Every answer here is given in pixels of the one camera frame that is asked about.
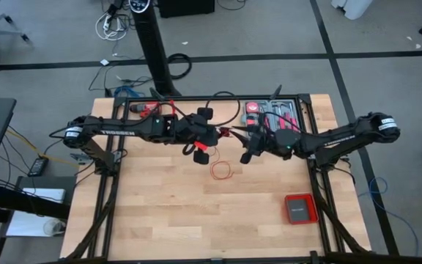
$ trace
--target desk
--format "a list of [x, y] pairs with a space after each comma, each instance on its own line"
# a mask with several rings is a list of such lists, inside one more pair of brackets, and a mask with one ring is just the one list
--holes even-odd
[[[312, 95], [311, 100], [319, 132], [337, 127], [329, 96]], [[110, 117], [113, 103], [113, 99], [95, 100], [92, 115]], [[175, 104], [191, 113], [204, 102]], [[214, 109], [212, 122], [217, 123], [228, 120], [237, 103], [213, 101], [210, 107]], [[239, 124], [238, 118], [232, 125]], [[96, 136], [95, 140], [105, 146], [107, 137]], [[195, 164], [192, 156], [183, 156], [182, 146], [126, 137], [125, 149], [129, 154], [122, 161], [109, 260], [300, 257], [309, 251], [323, 254], [319, 225], [291, 225], [284, 209], [287, 194], [311, 193], [306, 161], [283, 161], [264, 153], [242, 165], [239, 159], [244, 149], [240, 142], [222, 138], [218, 145], [221, 160], [231, 164], [234, 176], [217, 181], [210, 176], [209, 165]], [[342, 162], [337, 167], [348, 170]], [[226, 170], [222, 166], [216, 172], [226, 174]], [[78, 179], [91, 172], [86, 170]], [[360, 245], [369, 249], [351, 177], [339, 171], [329, 175], [338, 217]], [[90, 228], [99, 182], [99, 176], [91, 176], [75, 190], [61, 257], [71, 253]], [[326, 222], [333, 241], [333, 231]], [[103, 231], [99, 232], [99, 241], [103, 241]], [[97, 254], [101, 244], [97, 243]]]

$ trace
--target black metal frame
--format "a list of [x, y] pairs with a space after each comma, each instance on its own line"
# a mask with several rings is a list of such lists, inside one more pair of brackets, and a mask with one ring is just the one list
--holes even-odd
[[[236, 97], [233, 96], [218, 96], [216, 98], [213, 98], [213, 100], [267, 100], [270, 97], [270, 95], [238, 95]], [[171, 96], [167, 97], [168, 100], [174, 100], [174, 101], [206, 101], [209, 100], [209, 96]], [[310, 95], [307, 94], [300, 94], [300, 95], [279, 95], [276, 99], [280, 100], [294, 100], [296, 102], [296, 112], [297, 112], [297, 118], [300, 121], [300, 125], [302, 129], [306, 129], [305, 125], [305, 119], [303, 116], [303, 110], [301, 103], [304, 103], [306, 105], [306, 110], [308, 112], [308, 118], [309, 122], [311, 124], [311, 129], [313, 133], [317, 133], [317, 124], [314, 117], [311, 101], [310, 101]], [[112, 112], [112, 119], [116, 119], [118, 117], [119, 108], [121, 106], [124, 106], [124, 111], [122, 117], [127, 119], [128, 113], [129, 113], [129, 106], [131, 103], [137, 103], [137, 102], [144, 102], [144, 101], [151, 101], [151, 100], [157, 100], [155, 98], [115, 98], [114, 99], [114, 109]], [[111, 147], [113, 144], [114, 137], [109, 136], [108, 143], [106, 149], [108, 151], [111, 151]], [[119, 144], [118, 144], [118, 150], [121, 150], [124, 147], [125, 143], [125, 137], [120, 136], [119, 138]], [[314, 166], [314, 163], [308, 161], [307, 163], [309, 175], [311, 178], [311, 187], [312, 191], [318, 191], [318, 183], [317, 183], [317, 170]], [[120, 173], [117, 174], [118, 176], [114, 177], [112, 185], [111, 185], [111, 191], [114, 191], [116, 193], [118, 189], [119, 184], [119, 176]], [[94, 221], [98, 217], [98, 213], [101, 211], [101, 208], [103, 207], [105, 193], [106, 193], [106, 181], [108, 175], [101, 175], [101, 181], [99, 185], [99, 193], [97, 194], [97, 204], [95, 209], [95, 215], [94, 215]], [[334, 200], [333, 200], [333, 193], [330, 188], [329, 180], [327, 179], [327, 175], [324, 176], [324, 183], [325, 185], [325, 196], [328, 200], [328, 205], [331, 208], [333, 212], [336, 213], [336, 209], [334, 208]], [[109, 246], [110, 246], [110, 240], [111, 240], [111, 231], [113, 228], [113, 222], [114, 222], [114, 208], [115, 208], [115, 202], [116, 200], [113, 200], [113, 204], [111, 205], [111, 210], [108, 213], [107, 219], [106, 219], [106, 228], [105, 228], [105, 235], [103, 240], [103, 247], [102, 247], [102, 253], [101, 257], [108, 259], [108, 253], [109, 253]], [[321, 232], [321, 239], [322, 239], [322, 248], [325, 254], [332, 252], [330, 240], [328, 238], [328, 230], [327, 225], [325, 223], [324, 213], [320, 208], [317, 207], [317, 210], [319, 211], [319, 228]], [[338, 249], [341, 249], [342, 252], [344, 252], [344, 245], [341, 237], [339, 237], [338, 233], [335, 231], [336, 236], [336, 242]], [[97, 236], [94, 237], [93, 241], [89, 245], [89, 251], [88, 251], [88, 258], [96, 257], [95, 249], [97, 245]], [[223, 263], [225, 261], [226, 263], [315, 263], [316, 261], [319, 261], [319, 258], [317, 256], [316, 252], [308, 252], [311, 256], [305, 256], [305, 257], [268, 257], [268, 258], [242, 258], [242, 259], [225, 259], [225, 260], [122, 260], [122, 261], [113, 261], [108, 263], [151, 263], [151, 264], [158, 264], [158, 263]]]

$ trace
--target white cable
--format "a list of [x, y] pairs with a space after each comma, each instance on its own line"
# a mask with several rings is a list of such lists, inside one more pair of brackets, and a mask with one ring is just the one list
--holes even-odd
[[[106, 16], [108, 15], [107, 12], [103, 13], [103, 15], [97, 20], [97, 22], [95, 23], [95, 33], [97, 33], [97, 36], [99, 36], [100, 39], [102, 40], [108, 40], [108, 41], [117, 41], [117, 40], [121, 40], [123, 37], [126, 36], [127, 34], [127, 29], [123, 29], [122, 28], [122, 24], [120, 23], [120, 19], [116, 18], [116, 31], [112, 31], [110, 33], [108, 33], [108, 30], [103, 30], [103, 34], [104, 36], [101, 36], [99, 33], [99, 23], [101, 22], [101, 20], [103, 18], [106, 18]], [[123, 35], [121, 35], [120, 37], [115, 38], [117, 35], [120, 35], [119, 33], [123, 33]]]

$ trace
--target red box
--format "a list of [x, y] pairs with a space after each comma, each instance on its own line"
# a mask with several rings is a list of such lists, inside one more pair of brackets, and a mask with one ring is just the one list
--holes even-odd
[[[308, 219], [306, 220], [291, 219], [290, 204], [291, 204], [291, 201], [297, 201], [297, 200], [306, 202]], [[286, 205], [287, 214], [289, 217], [289, 223], [310, 224], [310, 223], [317, 223], [319, 221], [319, 216], [317, 215], [317, 210], [315, 210], [315, 202], [314, 202], [314, 198], [312, 197], [312, 194], [287, 195], [286, 197], [284, 197], [284, 203]]]

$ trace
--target red container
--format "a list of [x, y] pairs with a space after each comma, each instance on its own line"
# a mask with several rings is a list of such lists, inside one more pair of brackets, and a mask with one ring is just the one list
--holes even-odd
[[[303, 220], [294, 219], [295, 213], [291, 212], [291, 203], [292, 201], [304, 201], [307, 205], [307, 214], [308, 217]], [[317, 215], [317, 210], [315, 210], [315, 202], [312, 194], [296, 194], [296, 195], [287, 195], [284, 198], [284, 203], [286, 204], [287, 214], [289, 217], [289, 223], [291, 224], [310, 224], [317, 223], [319, 221], [319, 216]]]

